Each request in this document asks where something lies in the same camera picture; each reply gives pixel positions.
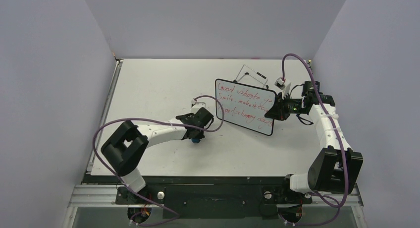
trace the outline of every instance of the whiteboard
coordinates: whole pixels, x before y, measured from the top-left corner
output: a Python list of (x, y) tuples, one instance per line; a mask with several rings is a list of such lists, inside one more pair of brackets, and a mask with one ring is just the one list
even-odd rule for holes
[[(273, 134), (274, 119), (264, 115), (274, 105), (276, 92), (224, 79), (217, 79), (215, 88), (226, 122), (264, 135)], [(222, 109), (219, 104), (216, 107), (216, 116), (221, 119)]]

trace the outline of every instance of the gray wall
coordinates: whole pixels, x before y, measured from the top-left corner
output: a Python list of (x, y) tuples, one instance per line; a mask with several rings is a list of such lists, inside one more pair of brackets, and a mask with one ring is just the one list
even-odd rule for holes
[(0, 227), (61, 227), (114, 66), (84, 0), (0, 0)]
[(314, 58), (321, 90), (363, 153), (370, 227), (420, 227), (420, 0), (347, 0)]
[(345, 0), (86, 0), (119, 58), (312, 58)]

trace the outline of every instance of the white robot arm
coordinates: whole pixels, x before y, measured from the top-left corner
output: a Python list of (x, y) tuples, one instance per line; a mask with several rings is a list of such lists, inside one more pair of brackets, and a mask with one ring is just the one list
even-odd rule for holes
[[(344, 138), (338, 123), (333, 98), (319, 92), (319, 82), (315, 81), (316, 86), (314, 87), (311, 81), (306, 81), (303, 84), (303, 98), (292, 99), (288, 91), (290, 82), (288, 82), (288, 85), (286, 83), (287, 80), (277, 81), (276, 85), (282, 92), (276, 96), (273, 108), (265, 114), (265, 117), (286, 120), (290, 114), (308, 114), (314, 123), (321, 148), (307, 173), (289, 175), (290, 189), (300, 193), (311, 191), (344, 193), (344, 168), (340, 145), (335, 134), (335, 130), (337, 130), (346, 153), (349, 191), (351, 192), (362, 167), (363, 157), (361, 153), (354, 152)], [(325, 114), (319, 104), (315, 96), (315, 90), (320, 94), (320, 98), (329, 113), (328, 115)], [(336, 128), (331, 124), (329, 117), (333, 119)]]
[(213, 120), (205, 103), (195, 103), (191, 107), (191, 113), (166, 121), (169, 125), (134, 125), (131, 121), (125, 121), (104, 143), (101, 152), (124, 183), (138, 192), (146, 185), (138, 164), (148, 147), (170, 140), (191, 139), (198, 143), (204, 138), (204, 132), (189, 126), (204, 128)]

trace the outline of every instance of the white table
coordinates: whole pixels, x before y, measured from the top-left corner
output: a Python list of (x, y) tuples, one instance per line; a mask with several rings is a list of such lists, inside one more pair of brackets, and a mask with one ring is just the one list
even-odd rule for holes
[[(122, 117), (168, 120), (190, 112), (191, 99), (214, 96), (217, 78), (233, 80), (242, 65), (268, 77), (270, 89), (281, 75), (281, 60), (262, 59), (124, 59), (106, 121)], [(309, 80), (298, 60), (286, 60), (286, 78), (292, 86)], [(300, 98), (302, 89), (293, 92)], [(215, 103), (204, 99), (215, 114)], [(220, 121), (215, 120), (211, 128)], [(104, 129), (100, 147), (118, 127)], [(276, 121), (272, 136), (225, 123), (194, 144), (170, 141), (148, 148), (140, 163), (142, 175), (154, 176), (285, 176), (304, 173), (319, 153), (315, 128), (294, 115)], [(111, 175), (97, 159), (91, 175)]]

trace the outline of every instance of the purple cable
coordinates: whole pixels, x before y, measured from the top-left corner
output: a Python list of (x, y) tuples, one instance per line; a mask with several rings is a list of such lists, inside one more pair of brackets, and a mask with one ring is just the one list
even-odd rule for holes
[[(330, 196), (324, 196), (324, 197), (326, 197), (326, 198), (329, 198), (329, 199), (331, 199), (331, 200), (334, 200), (337, 204), (338, 204), (338, 201), (335, 199), (335, 198), (333, 198), (333, 197), (330, 197)], [(333, 218), (331, 218), (330, 220), (328, 220), (328, 221), (325, 221), (325, 222), (321, 222), (321, 223), (294, 223), (295, 224), (295, 226), (302, 226), (302, 227), (304, 227), (304, 226), (307, 226), (307, 227), (318, 227), (318, 226), (323, 226), (323, 225), (326, 225), (326, 224), (328, 224), (328, 223), (331, 223), (332, 221), (334, 221), (337, 217), (338, 217), (338, 215), (340, 214), (340, 208), (338, 208), (337, 209), (337, 213), (335, 213), (335, 215), (333, 216)], [(286, 219), (284, 219), (284, 217), (280, 214), (280, 217), (287, 223), (287, 224), (290, 224), (290, 225), (293, 225), (293, 223), (292, 222), (289, 222), (289, 221), (287, 221)]]
[[(311, 78), (312, 85), (315, 85), (314, 75), (312, 74), (311, 69), (308, 67), (308, 64), (300, 56), (298, 56), (297, 54), (293, 54), (293, 53), (286, 54), (283, 57), (283, 61), (281, 62), (281, 67), (282, 67), (282, 71), (283, 71), (283, 78), (284, 78), (284, 60), (288, 56), (293, 56), (293, 57), (297, 58), (298, 60), (300, 60), (302, 62), (302, 64), (305, 66), (306, 70), (308, 71), (309, 77)], [(324, 113), (326, 115), (328, 115), (329, 113), (328, 113), (327, 109), (325, 108), (324, 103), (322, 103), (322, 100), (321, 100), (321, 97), (319, 96), (318, 90), (315, 90), (315, 94), (316, 94), (316, 98), (318, 99), (319, 104), (322, 107), (322, 110), (324, 111)], [(340, 145), (341, 158), (343, 160), (343, 171), (344, 171), (344, 195), (343, 195), (343, 199), (341, 200), (341, 202), (338, 205), (335, 205), (335, 204), (332, 204), (332, 203), (328, 202), (319, 193), (317, 195), (319, 195), (319, 197), (329, 206), (334, 207), (334, 208), (340, 208), (344, 205), (344, 203), (346, 203), (347, 194), (349, 193), (349, 173), (347, 171), (346, 153), (344, 151), (343, 141), (341, 140), (341, 136), (338, 133), (337, 126), (335, 125), (335, 122), (334, 122), (333, 118), (331, 118), (330, 116), (328, 118), (329, 118), (329, 120), (332, 124), (332, 128), (334, 129), (335, 136), (338, 139), (338, 144)]]
[[(133, 189), (131, 189), (130, 187), (128, 187), (125, 183), (124, 183), (124, 181), (122, 180), (122, 178), (120, 177), (120, 176), (118, 176), (117, 175), (117, 173), (110, 167), (110, 166), (108, 166), (106, 163), (105, 163), (105, 161), (99, 156), (99, 153), (98, 153), (98, 149), (96, 148), (96, 145), (95, 145), (95, 141), (96, 141), (96, 138), (97, 138), (97, 136), (98, 136), (98, 134), (99, 134), (99, 132), (100, 131), (102, 131), (105, 127), (107, 127), (107, 126), (109, 126), (109, 125), (111, 125), (111, 124), (115, 124), (115, 123), (118, 123), (118, 122), (122, 122), (122, 121), (126, 121), (126, 120), (136, 120), (136, 121), (146, 121), (146, 122), (151, 122), (151, 123), (156, 123), (156, 124), (161, 124), (161, 125), (170, 125), (170, 126), (180, 126), (180, 127), (190, 127), (190, 128), (194, 128), (194, 129), (198, 129), (198, 130), (202, 130), (202, 131), (206, 131), (206, 132), (215, 132), (215, 131), (218, 131), (221, 127), (222, 127), (222, 125), (223, 125), (223, 122), (224, 122), (224, 110), (223, 110), (223, 106), (222, 106), (222, 104), (220, 103), (220, 101), (217, 99), (217, 98), (215, 98), (215, 97), (213, 97), (213, 96), (210, 96), (210, 95), (201, 95), (201, 96), (198, 96), (198, 97), (196, 97), (196, 98), (194, 98), (194, 100), (197, 100), (197, 99), (199, 99), (199, 98), (211, 98), (211, 99), (214, 99), (218, 104), (219, 104), (219, 106), (220, 106), (220, 109), (221, 109), (221, 111), (222, 111), (222, 120), (221, 120), (221, 123), (220, 123), (220, 125), (219, 125), (219, 127), (217, 127), (216, 129), (214, 129), (214, 130), (208, 130), (208, 129), (203, 129), (203, 128), (201, 128), (201, 127), (198, 127), (198, 126), (193, 126), (193, 125), (185, 125), (185, 124), (178, 124), (178, 123), (173, 123), (173, 124), (171, 124), (171, 123), (168, 123), (168, 122), (162, 122), (162, 121), (158, 121), (158, 120), (152, 120), (152, 119), (146, 119), (146, 118), (137, 118), (137, 117), (129, 117), (129, 118), (121, 118), (121, 119), (117, 119), (117, 120), (113, 120), (113, 121), (110, 121), (110, 122), (107, 122), (107, 123), (105, 123), (104, 125), (102, 125), (102, 126), (100, 126), (96, 131), (95, 131), (95, 133), (94, 133), (94, 135), (93, 135), (93, 141), (92, 141), (92, 146), (93, 146), (93, 151), (94, 151), (94, 153), (95, 153), (95, 156), (98, 158), (98, 160), (109, 170), (109, 171), (111, 171), (111, 173), (112, 174), (114, 174), (115, 175), (115, 177), (118, 179), (118, 180), (120, 180), (121, 181), (121, 183), (125, 186), (125, 188), (127, 188), (127, 190), (128, 191), (130, 191), (131, 193), (133, 193), (134, 195), (136, 195), (136, 196), (138, 196), (138, 197), (140, 197), (141, 199), (143, 199), (144, 201), (147, 201), (147, 202), (149, 202), (149, 203), (152, 203), (152, 204), (154, 204), (154, 205), (156, 205), (156, 206), (158, 206), (158, 207), (161, 207), (161, 208), (163, 208), (164, 210), (167, 210), (167, 211), (169, 211), (169, 212), (171, 212), (171, 213), (173, 213), (173, 214), (175, 214), (176, 216), (174, 217), (174, 218), (171, 218), (171, 219), (168, 219), (168, 220), (165, 220), (165, 221), (161, 221), (161, 222), (157, 222), (157, 223), (153, 223), (153, 224), (139, 224), (139, 226), (141, 226), (141, 227), (151, 227), (151, 226), (157, 226), (157, 225), (161, 225), (161, 224), (164, 224), (164, 223), (167, 223), (167, 222), (170, 222), (170, 221), (173, 221), (173, 220), (176, 220), (176, 219), (178, 219), (179, 217), (180, 217), (180, 215), (176, 212), (176, 211), (174, 211), (174, 210), (172, 210), (172, 209), (170, 209), (170, 208), (168, 208), (168, 207), (165, 207), (165, 206), (163, 206), (163, 205), (161, 205), (161, 204), (159, 204), (159, 203), (157, 203), (157, 202), (154, 202), (153, 200), (150, 200), (150, 199), (148, 199), (148, 198), (146, 198), (146, 197), (144, 197), (144, 196), (142, 196), (142, 195), (140, 195), (140, 194), (138, 194), (137, 192), (135, 192)], [(138, 212), (138, 213), (136, 213), (136, 214), (134, 214), (131, 218), (130, 218), (130, 220), (133, 220), (137, 215), (139, 215), (140, 214), (140, 212)]]

